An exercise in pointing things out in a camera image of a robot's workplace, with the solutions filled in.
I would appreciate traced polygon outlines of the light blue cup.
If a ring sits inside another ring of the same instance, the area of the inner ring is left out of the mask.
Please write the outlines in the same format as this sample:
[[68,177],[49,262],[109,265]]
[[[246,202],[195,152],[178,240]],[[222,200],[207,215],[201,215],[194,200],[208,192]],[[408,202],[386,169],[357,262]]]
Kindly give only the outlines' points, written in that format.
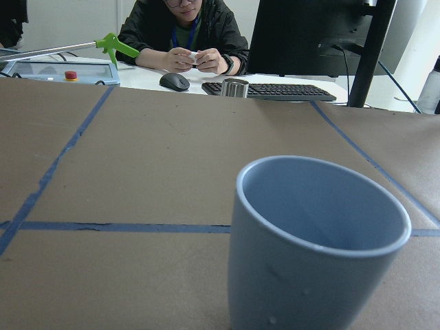
[[236,179],[228,259],[233,329],[347,329],[410,237],[406,209],[372,179],[294,155]]

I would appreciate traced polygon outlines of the black keyboard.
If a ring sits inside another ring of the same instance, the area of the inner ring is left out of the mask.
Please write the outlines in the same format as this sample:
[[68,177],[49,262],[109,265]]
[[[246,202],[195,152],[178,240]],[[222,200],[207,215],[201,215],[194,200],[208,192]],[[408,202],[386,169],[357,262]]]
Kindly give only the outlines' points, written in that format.
[[247,98],[275,101],[336,101],[328,91],[314,85],[250,83]]

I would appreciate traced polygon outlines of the metal cylinder can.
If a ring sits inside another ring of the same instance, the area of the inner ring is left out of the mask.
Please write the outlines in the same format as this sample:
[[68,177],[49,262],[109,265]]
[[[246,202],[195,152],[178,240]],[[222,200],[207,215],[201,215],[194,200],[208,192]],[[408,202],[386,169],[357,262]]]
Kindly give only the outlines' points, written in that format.
[[238,78],[226,78],[221,83],[221,96],[247,98],[249,82]]

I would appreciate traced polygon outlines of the black computer mouse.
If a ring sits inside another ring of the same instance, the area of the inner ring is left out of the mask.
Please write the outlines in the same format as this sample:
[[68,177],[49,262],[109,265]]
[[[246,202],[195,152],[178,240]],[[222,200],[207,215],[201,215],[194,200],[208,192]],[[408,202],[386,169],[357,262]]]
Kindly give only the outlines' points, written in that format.
[[188,91],[190,87],[189,81],[178,73],[164,74],[159,80],[159,85],[178,92]]

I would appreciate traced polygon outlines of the seated person in black jacket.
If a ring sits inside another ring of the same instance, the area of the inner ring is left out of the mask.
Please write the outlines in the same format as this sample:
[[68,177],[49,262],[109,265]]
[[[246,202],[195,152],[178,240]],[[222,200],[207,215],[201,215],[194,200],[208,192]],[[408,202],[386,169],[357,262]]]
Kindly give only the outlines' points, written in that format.
[[136,1],[118,40],[139,51],[116,58],[129,65],[183,73],[242,76],[248,42],[223,1]]

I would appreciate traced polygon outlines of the teach pendant near person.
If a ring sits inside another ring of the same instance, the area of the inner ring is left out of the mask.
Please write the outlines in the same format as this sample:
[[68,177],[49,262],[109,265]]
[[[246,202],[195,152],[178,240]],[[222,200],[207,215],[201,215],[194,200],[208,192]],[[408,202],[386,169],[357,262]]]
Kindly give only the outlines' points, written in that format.
[[113,63],[17,60],[8,62],[1,75],[59,83],[120,85],[118,71]]

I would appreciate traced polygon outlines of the black computer monitor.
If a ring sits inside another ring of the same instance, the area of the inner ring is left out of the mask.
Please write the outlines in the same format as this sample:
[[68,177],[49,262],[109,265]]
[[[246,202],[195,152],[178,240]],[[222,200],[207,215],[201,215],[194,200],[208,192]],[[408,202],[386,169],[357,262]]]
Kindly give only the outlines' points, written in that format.
[[373,77],[395,72],[426,1],[260,1],[247,71],[353,76],[363,107]]

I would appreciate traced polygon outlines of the green handled reacher tool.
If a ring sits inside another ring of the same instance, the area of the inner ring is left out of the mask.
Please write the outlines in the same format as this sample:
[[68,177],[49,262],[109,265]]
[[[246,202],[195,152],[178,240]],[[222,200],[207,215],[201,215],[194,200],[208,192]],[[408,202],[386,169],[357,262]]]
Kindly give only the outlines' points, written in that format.
[[114,33],[109,33],[103,39],[87,43],[79,43],[75,45],[66,45],[61,47],[51,47],[47,49],[39,49],[11,55],[4,55],[1,56],[1,62],[3,63],[17,60],[25,60],[40,56],[65,53],[74,50],[84,50],[89,48],[102,49],[102,53],[107,54],[114,65],[117,65],[116,52],[125,54],[131,58],[136,58],[140,54],[138,50],[119,41]]

